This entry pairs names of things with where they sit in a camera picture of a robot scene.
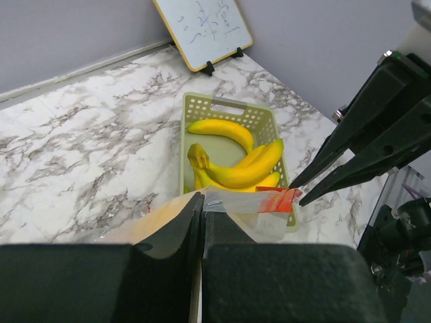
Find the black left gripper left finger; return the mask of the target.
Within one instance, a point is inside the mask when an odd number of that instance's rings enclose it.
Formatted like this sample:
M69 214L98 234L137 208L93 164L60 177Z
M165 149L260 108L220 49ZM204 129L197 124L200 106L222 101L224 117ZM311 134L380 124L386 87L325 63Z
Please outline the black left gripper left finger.
M2 322L187 322L203 195L136 244L4 244Z

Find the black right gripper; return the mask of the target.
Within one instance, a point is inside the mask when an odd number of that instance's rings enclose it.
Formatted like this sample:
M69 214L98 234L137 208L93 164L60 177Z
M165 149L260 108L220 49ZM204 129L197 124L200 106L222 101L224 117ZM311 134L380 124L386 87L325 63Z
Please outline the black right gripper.
M366 83L347 107L334 131L325 139L311 163L290 184L308 184L332 165L347 149L358 152L376 135L377 120L390 111L404 111L430 95L430 65L418 55L398 50L386 52Z

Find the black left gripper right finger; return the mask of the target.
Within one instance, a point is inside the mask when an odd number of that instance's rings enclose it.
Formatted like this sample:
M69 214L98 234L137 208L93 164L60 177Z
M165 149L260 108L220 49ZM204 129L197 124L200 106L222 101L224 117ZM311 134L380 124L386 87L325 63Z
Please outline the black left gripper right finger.
M204 322L386 322L369 268L337 244L259 244L203 214Z

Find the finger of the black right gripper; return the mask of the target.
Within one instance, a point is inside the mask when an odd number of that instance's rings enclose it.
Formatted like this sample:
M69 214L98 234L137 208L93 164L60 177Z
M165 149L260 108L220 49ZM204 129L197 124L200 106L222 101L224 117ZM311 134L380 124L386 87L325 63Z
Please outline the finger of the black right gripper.
M321 196L403 168L430 150L430 96L417 103L388 130L346 164L335 168L299 202L304 207Z

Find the clear orange-zip bag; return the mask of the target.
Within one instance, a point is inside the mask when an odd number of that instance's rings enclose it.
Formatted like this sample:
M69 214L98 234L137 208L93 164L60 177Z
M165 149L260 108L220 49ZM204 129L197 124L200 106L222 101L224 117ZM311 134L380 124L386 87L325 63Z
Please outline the clear orange-zip bag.
M215 186L202 188L204 212L227 213L229 218L255 242L280 242L290 231L290 224L296 225L294 204L302 191L293 188L259 187L256 192L231 192ZM150 237L162 226L179 218L179 213L191 201L195 192L189 192L163 207L151 211L139 219L128 220L114 229L91 229L77 234L77 243L136 244Z

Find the yellow toy banana bunch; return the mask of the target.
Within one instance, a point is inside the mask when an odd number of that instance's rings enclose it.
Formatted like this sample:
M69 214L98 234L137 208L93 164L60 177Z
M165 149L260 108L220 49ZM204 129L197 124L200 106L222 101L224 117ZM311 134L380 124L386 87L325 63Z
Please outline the yellow toy banana bunch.
M254 192L287 184L284 142L275 123L259 117L192 117L183 125L184 179L194 188Z

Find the pale green perforated basket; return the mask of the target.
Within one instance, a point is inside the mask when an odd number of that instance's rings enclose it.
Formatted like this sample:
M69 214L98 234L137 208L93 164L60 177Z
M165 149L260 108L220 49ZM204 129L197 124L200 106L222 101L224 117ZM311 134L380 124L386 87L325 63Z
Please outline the pale green perforated basket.
M286 188L286 150L271 109L194 92L183 96L181 193L211 185L237 192Z

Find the small whiteboard with wooden frame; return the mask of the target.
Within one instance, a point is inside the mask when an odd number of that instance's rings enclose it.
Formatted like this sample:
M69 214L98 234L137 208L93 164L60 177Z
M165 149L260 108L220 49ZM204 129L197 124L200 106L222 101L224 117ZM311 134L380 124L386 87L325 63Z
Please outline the small whiteboard with wooden frame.
M244 55L253 37L237 2L230 0L154 1L173 42L193 72L212 76L215 64Z

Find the aluminium table edge rail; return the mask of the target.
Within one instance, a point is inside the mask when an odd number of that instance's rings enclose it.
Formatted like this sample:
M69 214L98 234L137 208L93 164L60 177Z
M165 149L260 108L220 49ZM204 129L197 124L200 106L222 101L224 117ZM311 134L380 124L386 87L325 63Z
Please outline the aluminium table edge rail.
M69 81L71 79L75 79L77 77L81 77L84 75L89 75L93 72L101 71L105 68L108 68L108 69L113 68L115 65L118 65L120 63L126 63L127 61L137 59L139 57L148 55L151 52L165 48L169 46L171 43L172 43L171 40L159 41L154 44L143 46L135 50L130 50L129 52L117 55L115 57L105 59L97 63L93 63L91 65L82 67L80 69L76 69L66 74L57 75L57 76L51 77L50 79L45 79L43 81L39 81L36 83L32 83L30 85L25 85L23 87L13 89L8 92L1 93L1 103L14 100L16 98L25 96L27 94L37 92L39 90L44 90L48 87L51 87L52 85L59 85L60 83L63 83L65 81Z

